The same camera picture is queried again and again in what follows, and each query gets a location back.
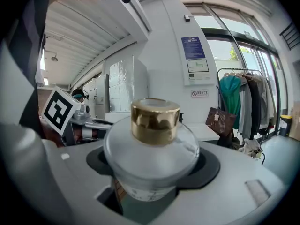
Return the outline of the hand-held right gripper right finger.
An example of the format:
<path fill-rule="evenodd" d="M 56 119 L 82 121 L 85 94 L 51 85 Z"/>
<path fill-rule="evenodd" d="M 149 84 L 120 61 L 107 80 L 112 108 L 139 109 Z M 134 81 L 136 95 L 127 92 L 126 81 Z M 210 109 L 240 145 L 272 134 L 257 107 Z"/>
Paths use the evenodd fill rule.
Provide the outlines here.
<path fill-rule="evenodd" d="M 258 225 L 278 205 L 287 186 L 272 171 L 232 149 L 201 142 L 221 168 L 199 190 L 184 190 L 153 225 Z"/>

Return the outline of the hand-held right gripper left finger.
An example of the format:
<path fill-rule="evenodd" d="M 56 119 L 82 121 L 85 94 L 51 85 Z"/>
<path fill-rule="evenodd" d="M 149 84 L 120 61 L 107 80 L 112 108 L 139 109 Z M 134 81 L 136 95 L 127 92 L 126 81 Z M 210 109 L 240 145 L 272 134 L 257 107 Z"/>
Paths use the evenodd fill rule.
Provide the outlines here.
<path fill-rule="evenodd" d="M 58 148 L 43 140 L 55 181 L 72 212 L 73 225 L 133 225 L 131 221 L 105 206 L 103 198 L 117 197 L 114 179 L 92 169 L 87 155 L 101 147 L 98 142 Z"/>

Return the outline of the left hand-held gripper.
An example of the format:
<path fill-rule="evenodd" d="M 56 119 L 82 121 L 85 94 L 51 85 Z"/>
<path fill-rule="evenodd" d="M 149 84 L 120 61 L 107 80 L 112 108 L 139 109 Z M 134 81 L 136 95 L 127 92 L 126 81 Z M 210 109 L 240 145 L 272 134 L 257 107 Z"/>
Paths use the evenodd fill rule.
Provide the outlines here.
<path fill-rule="evenodd" d="M 48 140 L 58 147 L 75 146 L 104 139 L 113 125 L 91 117 L 90 107 L 59 87 L 51 92 L 43 110 L 42 124 Z"/>

